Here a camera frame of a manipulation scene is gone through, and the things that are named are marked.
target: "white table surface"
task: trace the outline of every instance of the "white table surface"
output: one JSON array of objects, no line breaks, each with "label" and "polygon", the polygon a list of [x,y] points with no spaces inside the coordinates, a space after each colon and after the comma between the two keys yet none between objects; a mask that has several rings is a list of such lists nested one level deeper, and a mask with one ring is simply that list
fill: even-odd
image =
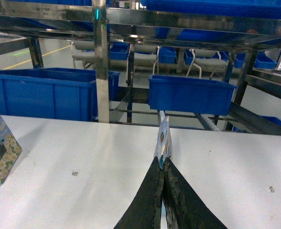
[{"label": "white table surface", "polygon": [[[0,186],[0,229],[113,228],[152,162],[158,133],[147,126],[4,120],[23,152]],[[281,229],[281,136],[171,134],[174,164],[229,229]]]}]

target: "blue plastic bin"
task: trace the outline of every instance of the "blue plastic bin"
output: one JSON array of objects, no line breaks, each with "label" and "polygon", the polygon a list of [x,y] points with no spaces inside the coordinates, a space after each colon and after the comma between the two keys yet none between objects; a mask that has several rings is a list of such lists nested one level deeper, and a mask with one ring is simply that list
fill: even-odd
[{"label": "blue plastic bin", "polygon": [[187,64],[187,65],[190,65],[193,61],[193,54],[191,51],[189,51],[189,49],[185,50],[184,60],[185,60],[185,64]]},{"label": "blue plastic bin", "polygon": [[241,68],[243,63],[244,63],[244,61],[245,61],[245,57],[246,57],[246,55],[244,53],[238,53],[236,55],[236,60],[234,62],[234,67],[235,68]]},{"label": "blue plastic bin", "polygon": [[114,43],[110,49],[111,60],[123,60],[126,61],[129,54],[129,45],[122,42]]},{"label": "blue plastic bin", "polygon": [[183,30],[178,36],[179,41],[210,42],[228,36],[227,32]]},{"label": "blue plastic bin", "polygon": [[172,47],[161,47],[159,52],[159,63],[174,63],[176,51]]},{"label": "blue plastic bin", "polygon": [[[237,54],[234,67],[241,68],[245,57],[246,55],[244,53]],[[274,69],[276,64],[277,63],[266,56],[264,52],[259,52],[254,63],[254,68]]]},{"label": "blue plastic bin", "polygon": [[76,5],[76,6],[92,5],[92,0],[9,0],[9,1],[36,2],[36,3]]},{"label": "blue plastic bin", "polygon": [[[117,80],[115,92],[118,76],[119,73],[109,73],[109,87]],[[63,68],[0,71],[0,114],[92,121],[97,117],[96,71]]]},{"label": "blue plastic bin", "polygon": [[274,69],[276,62],[266,55],[258,55],[254,63],[254,68]]},{"label": "blue plastic bin", "polygon": [[[281,127],[281,119],[279,119],[277,117],[273,117],[273,116],[262,116],[262,117]],[[247,131],[245,131],[245,130],[242,131],[242,130],[238,129],[237,127],[233,127],[233,131],[247,133]]]},{"label": "blue plastic bin", "polygon": [[[228,61],[228,55],[229,55],[228,52],[219,52],[219,53],[223,61]],[[216,53],[215,56],[213,56],[213,58],[219,59],[218,54]]]},{"label": "blue plastic bin", "polygon": [[33,19],[22,18],[21,20],[23,20],[27,23],[30,23],[32,25],[31,27],[33,27],[33,25],[34,25],[35,27],[44,28],[44,29],[52,29],[52,30],[56,29],[55,27],[52,27],[50,25],[44,25],[44,24],[42,24],[42,23],[40,23],[36,20],[33,20]]},{"label": "blue plastic bin", "polygon": [[281,1],[264,0],[142,0],[147,10],[281,19]]},{"label": "blue plastic bin", "polygon": [[149,78],[150,109],[227,115],[236,86],[228,83],[153,75]]},{"label": "blue plastic bin", "polygon": [[281,126],[281,119],[278,117],[273,117],[273,116],[262,116],[263,118],[275,123],[276,125]]},{"label": "blue plastic bin", "polygon": [[[65,72],[65,73],[79,73],[79,74],[94,74],[96,76],[95,70],[83,70],[83,69],[72,69],[72,68],[40,68],[40,69],[33,69],[35,71],[58,71],[58,72]],[[119,75],[118,72],[111,72],[108,73],[108,98],[109,100],[114,100],[118,94],[119,90]]]},{"label": "blue plastic bin", "polygon": [[169,28],[165,27],[156,27],[156,38],[166,39],[168,35]]}]

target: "yellow floor line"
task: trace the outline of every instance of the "yellow floor line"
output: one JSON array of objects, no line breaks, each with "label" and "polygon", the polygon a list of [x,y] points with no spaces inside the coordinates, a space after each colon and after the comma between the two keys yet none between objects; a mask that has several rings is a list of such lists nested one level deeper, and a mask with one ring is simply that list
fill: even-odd
[{"label": "yellow floor line", "polygon": [[[61,49],[57,49],[57,50],[54,50],[54,51],[45,53],[45,54],[42,55],[42,56],[47,56],[47,55],[49,55],[49,54],[51,54],[51,53],[54,53],[54,52],[57,52],[57,51],[66,49],[66,48],[68,48],[68,47],[70,47],[70,45],[68,45],[68,46],[66,46],[66,47],[63,47],[63,48],[61,48]],[[28,63],[28,62],[30,62],[30,61],[31,61],[31,59],[30,59],[30,60],[23,61],[23,62],[20,62],[20,63],[17,63],[17,64],[15,64],[15,65],[11,65],[11,66],[9,66],[9,67],[4,68],[3,70],[7,70],[7,69],[10,69],[10,68],[14,68],[14,67],[16,67],[16,66],[22,65],[22,64],[24,64],[24,63]]]}]

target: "floor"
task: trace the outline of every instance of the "floor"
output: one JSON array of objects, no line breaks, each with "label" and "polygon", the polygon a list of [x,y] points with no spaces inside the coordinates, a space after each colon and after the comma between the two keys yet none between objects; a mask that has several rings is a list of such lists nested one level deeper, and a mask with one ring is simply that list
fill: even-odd
[{"label": "floor", "polygon": [[[45,67],[63,67],[73,68],[73,62],[71,58],[71,48],[69,41],[56,40],[56,39],[40,39],[40,45],[42,49],[43,62]],[[76,67],[82,69],[82,63],[76,62]],[[32,62],[29,54],[29,49],[19,50],[16,52],[0,55],[0,70],[1,69],[27,69],[32,68]],[[119,78],[119,85],[126,86],[126,74],[124,67],[111,67],[113,71],[121,72]],[[167,71],[161,71],[160,74],[167,74]],[[148,78],[151,75],[150,68],[138,67],[134,77],[134,87],[149,88]],[[221,76],[215,75],[214,79],[221,80]],[[236,84],[237,79],[231,79],[231,84]],[[112,108],[115,108],[118,103],[112,102]],[[241,104],[243,107],[255,112],[259,115],[275,116],[281,119],[281,99],[278,99],[272,95],[264,93],[252,87],[247,87],[244,99]],[[151,110],[147,104],[134,104],[133,110],[156,112]],[[158,124],[156,115],[149,114],[133,114],[132,121],[139,124]],[[171,117],[171,126],[187,126],[203,129],[201,124],[192,118]],[[217,125],[220,129],[223,129],[224,122],[219,121]]]}]

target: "metal shelf frame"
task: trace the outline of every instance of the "metal shelf frame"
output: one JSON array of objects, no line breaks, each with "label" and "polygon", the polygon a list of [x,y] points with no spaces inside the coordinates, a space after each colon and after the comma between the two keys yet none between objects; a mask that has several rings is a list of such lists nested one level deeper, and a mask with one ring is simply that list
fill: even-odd
[{"label": "metal shelf frame", "polygon": [[[190,47],[230,51],[228,66],[223,75],[224,82],[229,82],[231,78],[236,54],[246,52],[230,112],[241,122],[248,120],[244,116],[252,115],[242,112],[239,106],[247,85],[281,98],[280,72],[253,70],[258,51],[281,48],[281,20],[106,8],[106,0],[93,0],[92,4],[92,7],[88,7],[0,0],[0,32],[30,38],[34,67],[43,67],[38,37],[94,40],[100,122],[118,120],[121,117],[120,111],[123,110],[128,111],[127,121],[131,122],[132,112],[129,111],[132,111],[132,103],[145,102],[148,97],[148,91],[133,88],[135,44],[179,47],[179,59],[184,57],[183,50]],[[156,37],[156,27],[170,28],[166,39]],[[180,41],[178,35],[184,29],[220,31],[228,35],[212,42]],[[128,87],[121,89],[121,103],[111,112],[107,90],[109,42],[130,43]],[[180,72],[182,68],[183,66],[178,66],[177,71]],[[256,114],[252,117],[254,120],[259,118]],[[233,125],[228,123],[225,129],[232,128]],[[261,126],[256,125],[255,129],[261,129]]]},{"label": "metal shelf frame", "polygon": [[40,43],[36,38],[0,34],[0,55],[25,48],[29,48],[33,67],[44,67]]}]

